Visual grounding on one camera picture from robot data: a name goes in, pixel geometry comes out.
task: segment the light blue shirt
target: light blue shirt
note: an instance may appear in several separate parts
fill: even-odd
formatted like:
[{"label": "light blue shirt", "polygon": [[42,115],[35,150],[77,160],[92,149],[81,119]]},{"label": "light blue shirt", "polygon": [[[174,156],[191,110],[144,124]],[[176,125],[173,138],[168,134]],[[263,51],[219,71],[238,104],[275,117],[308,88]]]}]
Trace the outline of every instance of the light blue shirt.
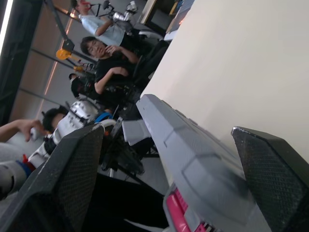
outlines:
[{"label": "light blue shirt", "polygon": [[[99,27],[105,24],[106,21],[95,17],[94,15],[79,15],[83,27],[95,36]],[[125,32],[116,24],[109,26],[102,35],[96,38],[106,45],[119,46],[124,38]]]}]

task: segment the blue part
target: blue part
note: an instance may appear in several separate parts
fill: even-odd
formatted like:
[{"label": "blue part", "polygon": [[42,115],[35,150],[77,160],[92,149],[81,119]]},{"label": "blue part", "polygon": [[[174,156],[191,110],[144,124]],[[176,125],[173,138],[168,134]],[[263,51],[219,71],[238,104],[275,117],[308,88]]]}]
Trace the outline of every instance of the blue part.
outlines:
[{"label": "blue part", "polygon": [[32,172],[30,170],[30,168],[25,163],[22,163],[22,162],[20,162],[18,160],[16,160],[16,163],[18,163],[24,169],[24,171],[25,171],[25,173],[27,175],[27,178],[28,178],[30,176],[31,172]]},{"label": "blue part", "polygon": [[104,112],[103,114],[101,114],[99,117],[97,117],[97,119],[95,120],[95,122],[101,122],[103,119],[105,119],[106,117],[108,118],[112,118],[112,114],[108,113],[108,112]]}]

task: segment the white armor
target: white armor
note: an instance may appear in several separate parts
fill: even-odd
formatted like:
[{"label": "white armor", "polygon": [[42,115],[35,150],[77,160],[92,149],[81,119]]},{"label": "white armor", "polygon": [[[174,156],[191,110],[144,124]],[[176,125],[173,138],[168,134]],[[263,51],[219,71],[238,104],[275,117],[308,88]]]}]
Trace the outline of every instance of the white armor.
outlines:
[{"label": "white armor", "polygon": [[[28,162],[35,168],[38,168],[42,163],[48,160],[50,154],[60,143],[61,139],[73,132],[74,130],[83,128],[85,125],[95,122],[96,118],[101,114],[99,107],[90,100],[81,100],[75,102],[71,107],[69,113],[58,123],[58,126],[53,134],[45,137],[44,143],[28,158]],[[116,121],[106,119],[100,124],[106,128],[115,125]],[[38,133],[34,130],[31,131],[32,139],[38,138]],[[1,195],[6,196],[19,190],[25,180],[27,179],[26,170],[20,162],[9,161],[0,163],[0,200]]]}]

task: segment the ceiling light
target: ceiling light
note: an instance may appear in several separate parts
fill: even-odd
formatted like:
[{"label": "ceiling light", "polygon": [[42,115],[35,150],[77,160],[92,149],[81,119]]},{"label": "ceiling light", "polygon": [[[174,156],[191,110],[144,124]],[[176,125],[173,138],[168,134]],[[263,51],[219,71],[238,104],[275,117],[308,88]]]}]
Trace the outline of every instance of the ceiling light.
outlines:
[{"label": "ceiling light", "polygon": [[9,24],[12,5],[13,5],[13,0],[8,0],[6,4],[5,14],[4,14],[3,23],[2,23],[1,32],[0,32],[0,55],[2,52],[2,47],[3,47],[3,43],[5,39],[5,33],[8,28],[8,24]]}]

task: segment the black pants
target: black pants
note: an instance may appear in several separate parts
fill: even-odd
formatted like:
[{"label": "black pants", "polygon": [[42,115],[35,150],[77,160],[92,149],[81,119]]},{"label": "black pants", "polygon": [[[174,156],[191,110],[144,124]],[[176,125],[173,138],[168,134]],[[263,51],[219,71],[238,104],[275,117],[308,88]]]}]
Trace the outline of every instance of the black pants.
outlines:
[{"label": "black pants", "polygon": [[95,189],[84,220],[84,232],[146,232],[124,219],[166,228],[163,196],[145,186],[97,175]]}]

